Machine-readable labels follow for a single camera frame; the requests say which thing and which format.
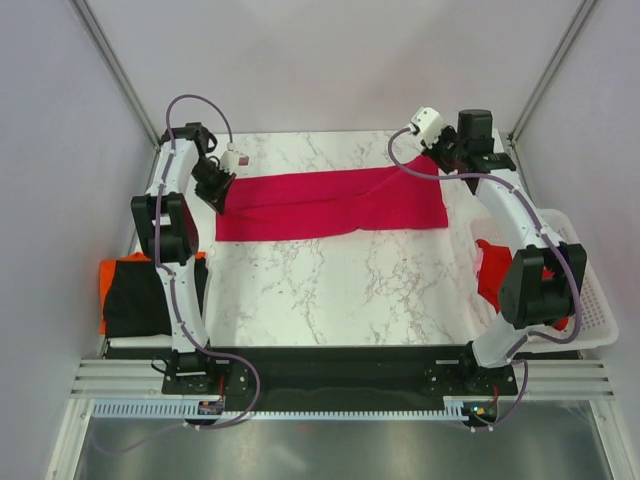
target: red garment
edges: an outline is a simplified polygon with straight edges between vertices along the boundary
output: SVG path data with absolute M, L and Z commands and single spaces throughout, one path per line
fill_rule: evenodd
M 478 293 L 493 305 L 498 313 L 500 311 L 498 290 L 513 261 L 511 250 L 508 247 L 496 247 L 486 240 L 476 240 L 476 244 L 483 252 L 482 266 L 478 272 Z M 551 278 L 551 272 L 545 268 L 542 278 Z M 568 322 L 567 318 L 563 318 L 558 320 L 553 328 L 562 331 L 567 327 Z
M 407 166 L 438 173 L 424 156 Z M 302 240 L 357 229 L 445 228 L 448 223 L 440 183 L 394 166 L 294 173 L 237 179 L 225 214 L 216 216 L 216 240 Z

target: gray wall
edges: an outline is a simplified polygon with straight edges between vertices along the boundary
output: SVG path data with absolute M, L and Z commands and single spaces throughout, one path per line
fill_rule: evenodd
M 421 105 L 511 128 L 578 0 L 89 0 L 158 131 L 171 98 L 242 132 L 381 130 Z M 220 119 L 185 102 L 176 124 Z
M 640 3 L 600 2 L 525 129 L 534 198 L 571 218 L 620 326 L 601 352 L 640 451 Z
M 153 152 L 65 0 L 0 2 L 0 478 L 46 471 Z

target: orange cloth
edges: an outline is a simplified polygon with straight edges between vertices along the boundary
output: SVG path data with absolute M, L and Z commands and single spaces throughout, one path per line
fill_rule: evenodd
M 486 240 L 477 240 L 476 244 L 483 252 L 482 266 L 478 271 L 478 293 L 493 305 L 498 313 L 500 311 L 498 291 L 513 261 L 511 250 L 508 247 L 496 247 Z M 546 268 L 542 272 L 542 278 L 551 278 L 551 275 Z M 562 331 L 567 327 L 568 322 L 567 318 L 563 318 L 558 320 L 553 328 Z
M 200 258 L 205 258 L 207 254 L 205 252 L 198 252 L 196 254 L 196 260 Z M 115 260 L 103 260 L 100 262 L 100 311 L 104 310 L 105 300 L 107 298 L 107 293 L 109 293 L 109 289 L 111 288 L 111 284 L 113 283 L 113 277 L 116 274 L 116 262 L 150 262 L 151 259 L 147 257 L 144 253 L 136 252 L 127 257 L 118 258 Z M 104 319 L 104 315 L 102 316 L 102 320 L 100 321 L 100 334 L 104 335 L 107 328 L 107 322 Z

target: folded towel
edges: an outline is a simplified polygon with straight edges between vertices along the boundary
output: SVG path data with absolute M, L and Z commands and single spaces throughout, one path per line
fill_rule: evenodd
M 438 173 L 424 156 L 407 166 Z M 216 240 L 302 240 L 358 229 L 447 226 L 440 183 L 391 166 L 237 179 L 229 190 L 225 214 L 216 216 Z

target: cable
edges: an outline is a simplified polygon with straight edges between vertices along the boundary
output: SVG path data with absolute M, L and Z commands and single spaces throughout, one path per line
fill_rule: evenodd
M 159 368 L 156 364 L 156 360 L 161 360 L 164 363 L 164 370 Z M 169 362 L 167 362 L 166 358 L 162 358 L 160 355 L 154 355 L 151 359 L 151 368 L 153 368 L 156 372 L 161 373 L 163 376 L 167 374 L 167 367 L 169 366 Z
M 527 386 L 529 384 L 529 362 L 527 362 L 526 360 L 514 360 L 513 362 L 511 362 L 513 365 L 520 365 L 522 364 L 522 366 L 524 367 L 524 374 L 522 377 L 522 385 L 520 385 L 520 392 L 518 393 L 518 396 L 516 397 L 515 401 L 513 402 L 513 405 L 511 405 L 511 408 L 507 411 L 507 413 L 504 414 L 503 417 L 501 418 L 496 418 L 495 422 L 487 422 L 484 419 L 479 418 L 479 420 L 483 423 L 487 423 L 488 425 L 485 427 L 472 427 L 470 430 L 471 432 L 483 432 L 483 431 L 493 431 L 493 429 L 495 427 L 497 427 L 498 425 L 500 425 L 503 422 L 506 422 L 509 417 L 511 417 L 511 415 L 513 415 L 513 412 L 515 412 L 516 408 L 518 407 L 518 405 L 520 405 L 520 402 L 522 402 L 522 399 L 524 398 L 524 394 L 527 391 Z
M 160 217 L 161 217 L 161 208 L 160 208 L 160 202 L 162 199 L 162 192 L 164 191 L 164 182 L 166 181 L 166 177 L 167 174 L 169 173 L 169 168 L 171 167 L 171 163 L 173 162 L 173 158 L 175 156 L 175 150 L 176 150 L 176 137 L 173 133 L 173 128 L 171 127 L 171 110 L 173 109 L 173 106 L 178 103 L 180 100 L 185 99 L 185 98 L 194 98 L 196 100 L 201 100 L 203 102 L 205 102 L 206 104 L 210 105 L 211 107 L 213 107 L 222 117 L 222 120 L 224 121 L 225 125 L 227 126 L 227 131 L 229 133 L 229 142 L 233 142 L 233 132 L 231 131 L 231 126 L 229 125 L 229 121 L 227 120 L 227 117 L 225 117 L 224 113 L 222 113 L 222 110 L 220 110 L 220 108 L 218 108 L 218 106 L 216 104 L 214 104 L 212 101 L 200 96 L 200 95 L 194 95 L 191 93 L 187 93 L 184 95 L 179 95 L 176 98 L 174 98 L 171 103 L 169 103 L 169 106 L 167 107 L 167 112 L 165 115 L 165 122 L 166 122 L 166 126 L 167 126 L 167 132 L 169 133 L 169 139 L 170 139 L 170 152 L 169 152 L 169 157 L 167 158 L 167 163 L 164 167 L 164 170 L 162 172 L 162 176 L 161 176 L 161 180 L 162 180 L 162 184 L 160 184 L 160 187 L 158 188 L 158 196 L 156 198 L 156 217 L 155 217 L 155 230 L 154 230 L 154 237 L 155 237 L 155 244 L 154 244 L 154 259 L 155 259 L 155 263 L 156 266 L 158 268 L 162 268 L 165 272 L 167 272 L 167 274 L 170 277 L 169 280 L 169 289 L 171 291 L 171 303 L 172 303 L 172 307 L 173 307 L 173 312 L 176 316 L 176 320 L 178 321 L 178 325 L 180 325 L 180 328 L 182 330 L 182 333 L 184 334 L 184 336 L 187 338 L 187 340 L 189 340 L 189 342 L 191 342 L 191 344 L 195 347 L 196 350 L 198 350 L 199 352 L 209 356 L 209 357 L 213 357 L 213 358 L 223 358 L 223 359 L 228 359 L 228 360 L 233 360 L 236 362 L 240 362 L 242 364 L 244 364 L 249 370 L 251 370 L 251 373 L 253 374 L 253 376 L 256 379 L 256 393 L 253 396 L 253 399 L 251 400 L 251 402 L 249 403 L 249 406 L 243 411 L 241 412 L 239 415 L 237 415 L 236 417 L 232 418 L 231 420 L 228 420 L 224 423 L 216 423 L 214 425 L 201 425 L 201 426 L 197 426 L 194 427 L 196 429 L 205 429 L 205 430 L 218 430 L 220 428 L 226 428 L 226 427 L 231 427 L 233 425 L 237 425 L 238 423 L 242 422 L 245 417 L 247 415 L 249 415 L 249 413 L 251 413 L 251 411 L 253 410 L 253 408 L 255 407 L 258 398 L 260 396 L 260 388 L 261 388 L 261 384 L 260 384 L 260 375 L 258 374 L 258 371 L 256 370 L 256 368 L 253 366 L 253 364 L 251 362 L 249 362 L 247 359 L 242 358 L 238 355 L 234 355 L 232 353 L 218 353 L 218 352 L 213 352 L 211 350 L 207 350 L 206 348 L 202 347 L 201 345 L 198 344 L 198 342 L 196 342 L 196 340 L 193 338 L 193 336 L 189 333 L 189 331 L 187 330 L 187 328 L 185 327 L 184 321 L 182 319 L 182 316 L 180 315 L 180 310 L 178 309 L 178 302 L 177 302 L 177 298 L 176 298 L 176 287 L 175 287 L 175 275 L 174 272 L 167 267 L 166 265 L 163 265 L 161 260 L 160 260 Z
M 498 404 L 498 398 L 500 398 L 500 390 L 498 389 L 497 385 L 493 386 L 493 400 L 491 400 L 491 403 L 489 404 L 488 408 L 492 408 L 494 405 Z
M 144 445 L 145 443 L 151 442 L 152 440 L 155 440 L 156 438 L 164 435 L 165 433 L 171 432 L 173 430 L 177 430 L 178 428 L 184 427 L 185 424 L 184 423 L 172 423 L 171 425 L 167 425 L 164 428 L 161 428 L 160 430 L 152 433 L 151 435 L 148 435 L 146 437 L 144 437 L 141 440 L 138 440 L 137 442 L 129 445 L 128 447 L 124 447 L 124 448 L 119 448 L 117 450 L 108 450 L 104 447 L 102 447 L 99 443 L 98 440 L 96 439 L 96 426 L 94 425 L 94 427 L 91 429 L 91 434 L 89 436 L 89 441 L 91 442 L 91 445 L 93 445 L 93 448 L 95 448 L 96 450 L 98 450 L 98 452 L 100 452 L 102 455 L 106 455 L 107 457 L 119 457 L 120 455 L 124 455 L 125 453 L 129 453 L 131 450 L 135 450 L 138 447 L 141 447 L 142 445 Z
M 498 418 L 500 418 L 500 407 L 496 404 L 496 416 L 495 416 L 495 420 L 493 422 L 490 422 L 488 420 L 485 420 L 484 418 L 482 418 L 480 415 L 478 415 L 477 413 L 473 414 L 473 417 L 475 419 L 477 419 L 479 422 L 484 423 L 485 425 L 489 425 L 491 427 L 493 427 L 496 423 L 496 420 L 498 420 Z
M 167 111 L 165 114 L 165 123 L 167 126 L 167 132 L 169 133 L 169 138 L 170 138 L 170 152 L 169 152 L 169 156 L 167 158 L 167 163 L 165 164 L 164 170 L 162 171 L 162 175 L 161 175 L 161 180 L 162 183 L 160 184 L 160 186 L 158 187 L 158 193 L 157 193 L 157 198 L 156 198 L 156 205 L 155 205 L 155 227 L 154 227 L 154 262 L 156 267 L 158 268 L 162 268 L 165 272 L 167 272 L 167 274 L 170 277 L 170 281 L 169 281 L 169 286 L 170 286 L 170 291 L 171 291 L 171 303 L 172 303 L 172 307 L 173 307 L 173 311 L 175 313 L 176 319 L 178 320 L 178 324 L 180 325 L 180 328 L 182 329 L 182 332 L 184 333 L 185 337 L 193 344 L 194 348 L 202 353 L 204 353 L 205 355 L 208 355 L 210 357 L 214 357 L 214 358 L 223 358 L 223 359 L 228 359 L 228 360 L 234 360 L 240 363 L 243 363 L 244 365 L 247 366 L 247 368 L 249 370 L 251 370 L 251 373 L 254 375 L 255 379 L 256 379 L 256 393 L 253 397 L 253 399 L 251 400 L 251 402 L 249 403 L 249 406 L 243 411 L 241 412 L 239 415 L 237 415 L 236 417 L 232 418 L 231 420 L 228 420 L 224 423 L 216 423 L 214 425 L 191 425 L 188 422 L 182 422 L 182 423 L 175 423 L 172 425 L 168 425 L 165 428 L 162 428 L 160 430 L 158 430 L 157 432 L 149 435 L 148 437 L 143 438 L 142 440 L 139 440 L 138 442 L 134 443 L 133 445 L 129 445 L 128 447 L 125 448 L 121 448 L 118 450 L 107 450 L 106 448 L 100 446 L 95 438 L 95 427 L 93 429 L 93 431 L 91 432 L 91 444 L 93 445 L 93 447 L 98 450 L 101 454 L 103 455 L 107 455 L 109 457 L 116 457 L 119 455 L 123 455 L 125 453 L 128 453 L 136 448 L 138 448 L 141 445 L 144 445 L 147 442 L 150 442 L 156 438 L 158 438 L 159 436 L 170 432 L 174 429 L 180 428 L 180 427 L 185 427 L 185 426 L 191 426 L 192 428 L 194 428 L 195 430 L 218 430 L 221 428 L 226 428 L 226 427 L 231 427 L 234 425 L 237 425 L 241 422 L 243 422 L 244 420 L 246 420 L 246 416 L 251 413 L 251 411 L 253 410 L 253 408 L 255 407 L 256 402 L 258 401 L 258 398 L 260 396 L 260 375 L 258 375 L 258 371 L 256 370 L 256 368 L 253 366 L 253 364 L 251 362 L 249 362 L 247 359 L 242 358 L 238 355 L 234 355 L 231 353 L 217 353 L 217 352 L 212 352 L 210 350 L 207 350 L 206 348 L 203 348 L 202 346 L 198 345 L 198 342 L 196 342 L 196 340 L 191 336 L 191 334 L 189 333 L 189 331 L 187 330 L 187 328 L 184 326 L 184 321 L 182 320 L 182 317 L 180 315 L 180 311 L 178 309 L 178 303 L 176 300 L 176 290 L 175 290 L 175 274 L 173 272 L 173 270 L 171 270 L 169 267 L 167 267 L 166 265 L 164 265 L 162 263 L 162 261 L 160 260 L 160 218 L 161 218 L 161 213 L 162 213 L 162 195 L 164 193 L 164 186 L 165 186 L 165 182 L 167 179 L 167 175 L 169 174 L 169 168 L 171 167 L 171 163 L 173 162 L 173 158 L 175 157 L 175 151 L 176 151 L 176 137 L 173 133 L 173 129 L 171 127 L 171 110 L 173 109 L 173 106 L 178 103 L 180 100 L 183 100 L 185 98 L 193 98 L 196 100 L 200 100 L 208 105 L 210 105 L 211 107 L 213 107 L 222 117 L 222 120 L 224 121 L 224 124 L 227 128 L 227 133 L 229 134 L 229 142 L 232 143 L 233 142 L 233 132 L 231 131 L 231 126 L 229 125 L 229 121 L 227 120 L 227 117 L 224 115 L 224 113 L 222 112 L 222 110 L 220 110 L 220 108 L 218 108 L 218 106 L 216 104 L 214 104 L 212 101 L 200 96 L 200 95 L 195 95 L 192 93 L 186 93 L 184 95 L 179 95 L 176 98 L 174 98 L 173 100 L 171 100 L 171 102 L 169 103 L 169 106 L 167 107 Z M 152 362 L 152 367 L 154 367 L 154 370 L 160 371 L 159 368 L 155 368 L 155 365 Z
M 387 151 L 389 153 L 389 158 L 391 158 L 391 161 L 393 163 L 395 163 L 396 166 L 400 170 L 402 170 L 402 171 L 404 171 L 406 173 L 409 173 L 410 175 L 413 175 L 415 177 L 424 178 L 425 180 L 444 181 L 444 180 L 467 180 L 467 179 L 476 178 L 476 179 L 492 180 L 492 181 L 498 182 L 500 185 L 506 187 L 507 189 L 509 189 L 510 192 L 512 192 L 515 195 L 515 197 L 518 200 L 520 200 L 520 203 L 522 203 L 522 205 L 524 206 L 525 210 L 527 211 L 527 213 L 531 217 L 531 220 L 533 221 L 533 224 L 534 224 L 536 230 L 538 231 L 538 233 L 540 235 L 540 238 L 542 238 L 544 243 L 547 245 L 547 247 L 549 247 L 549 249 L 551 250 L 553 255 L 556 257 L 556 259 L 560 263 L 560 266 L 562 267 L 562 270 L 563 270 L 565 276 L 567 277 L 567 281 L 569 282 L 569 288 L 571 290 L 571 296 L 573 298 L 573 304 L 574 304 L 574 308 L 575 308 L 575 321 L 574 321 L 573 330 L 571 331 L 571 333 L 567 337 L 557 338 L 557 337 L 554 337 L 552 335 L 548 335 L 548 334 L 546 334 L 544 332 L 537 332 L 535 330 L 530 331 L 527 334 L 525 334 L 520 340 L 518 340 L 513 345 L 513 347 L 511 347 L 511 349 L 509 349 L 509 351 L 507 352 L 507 357 L 508 358 L 513 358 L 513 356 L 520 349 L 520 347 L 522 347 L 522 345 L 527 343 L 527 340 L 528 340 L 529 336 L 540 337 L 540 338 L 543 338 L 545 340 L 549 340 L 550 342 L 557 343 L 557 344 L 560 344 L 560 345 L 566 345 L 568 343 L 573 342 L 578 337 L 578 335 L 580 333 L 580 328 L 582 327 L 582 304 L 580 302 L 580 291 L 578 289 L 578 284 L 577 284 L 576 279 L 575 279 L 575 277 L 573 275 L 573 272 L 571 271 L 571 267 L 569 266 L 569 264 L 565 260 L 565 258 L 562 255 L 562 253 L 560 253 L 560 250 L 558 250 L 558 248 L 553 244 L 553 242 L 551 241 L 549 236 L 544 232 L 544 229 L 542 227 L 542 222 L 540 222 L 540 219 L 538 218 L 538 215 L 537 215 L 535 209 L 529 203 L 529 201 L 524 196 L 524 194 L 520 190 L 515 188 L 515 186 L 512 185 L 510 182 L 508 182 L 508 181 L 506 181 L 506 180 L 504 180 L 504 179 L 502 179 L 500 177 L 496 177 L 495 175 L 490 175 L 490 174 L 486 174 L 486 173 L 458 173 L 458 174 L 455 174 L 455 175 L 439 176 L 439 175 L 429 175 L 427 173 L 421 173 L 421 172 L 416 172 L 414 170 L 411 170 L 409 167 L 407 167 L 407 166 L 403 165 L 402 163 L 400 163 L 400 161 L 396 158 L 396 156 L 393 153 L 393 144 L 394 144 L 396 138 L 398 138 L 400 135 L 403 135 L 403 134 L 408 133 L 410 131 L 411 131 L 411 129 L 409 127 L 405 127 L 403 129 L 397 131 L 396 133 L 391 135 L 391 138 L 389 138 L 389 143 L 387 144 Z

